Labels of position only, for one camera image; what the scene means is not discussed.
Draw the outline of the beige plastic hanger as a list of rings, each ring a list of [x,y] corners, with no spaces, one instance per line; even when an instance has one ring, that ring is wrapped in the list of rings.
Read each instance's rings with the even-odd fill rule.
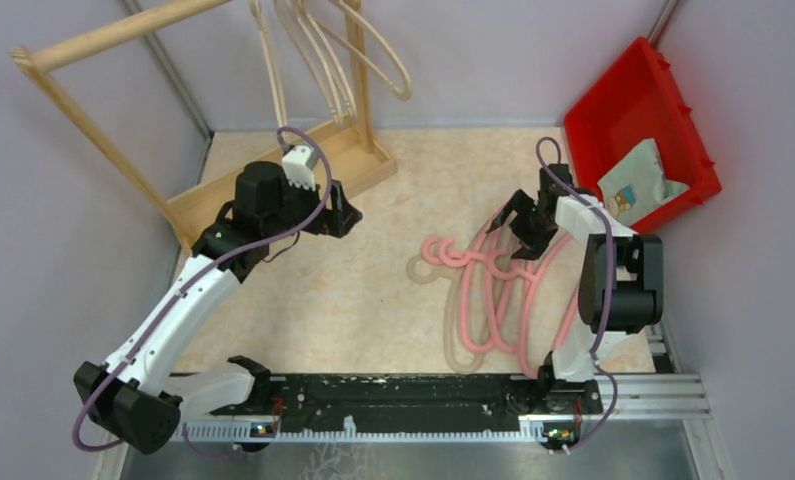
[[[271,88],[276,123],[278,127],[282,127],[287,124],[287,107],[275,44],[270,33],[267,17],[261,2],[257,0],[249,0],[248,7],[255,21],[257,33],[262,46],[266,72]]]

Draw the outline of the pink plastic hanger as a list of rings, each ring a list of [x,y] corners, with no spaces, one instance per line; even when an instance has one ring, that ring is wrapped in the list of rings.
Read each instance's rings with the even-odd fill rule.
[[[556,241],[548,253],[536,262],[537,268],[528,269],[528,264],[518,264],[506,271],[496,266],[497,257],[505,253],[498,247],[499,233],[488,234],[480,229],[463,252],[450,253],[448,248],[454,243],[452,238],[428,238],[421,247],[422,259],[432,266],[444,266],[459,270],[461,276],[451,282],[444,310],[444,357],[448,366],[458,374],[473,374],[483,364],[484,357],[491,351],[499,350],[515,355],[521,372],[530,379],[538,377],[538,369],[529,363],[528,339],[532,307],[539,287],[553,260],[572,236],[565,234]],[[473,268],[477,264],[485,266],[484,306],[486,338],[477,343],[471,336],[469,301],[470,282]],[[523,280],[525,287],[520,309],[519,336],[516,343],[507,342],[501,335],[512,290],[517,280]]]

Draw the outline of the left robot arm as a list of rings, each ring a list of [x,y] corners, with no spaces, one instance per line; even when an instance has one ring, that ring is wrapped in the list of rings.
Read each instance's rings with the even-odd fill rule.
[[[182,377],[173,367],[206,320],[264,262],[274,242],[302,232],[346,236],[362,220],[342,184],[315,183],[309,167],[256,161],[235,180],[231,200],[192,247],[180,276],[138,329],[73,377],[83,406],[71,439],[85,452],[126,443],[149,455],[205,414],[242,407],[272,414],[279,398],[270,370],[245,356]]]

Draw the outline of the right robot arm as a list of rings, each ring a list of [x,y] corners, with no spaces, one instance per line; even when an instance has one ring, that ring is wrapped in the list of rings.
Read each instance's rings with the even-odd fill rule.
[[[663,311],[663,245],[619,223],[590,192],[573,185],[565,164],[544,166],[535,197],[516,191],[489,229],[509,227],[519,247],[513,259],[549,255],[558,232],[584,249],[574,296],[575,315],[562,344],[537,370],[536,398],[557,414],[603,410],[597,365],[627,337],[660,321]]]

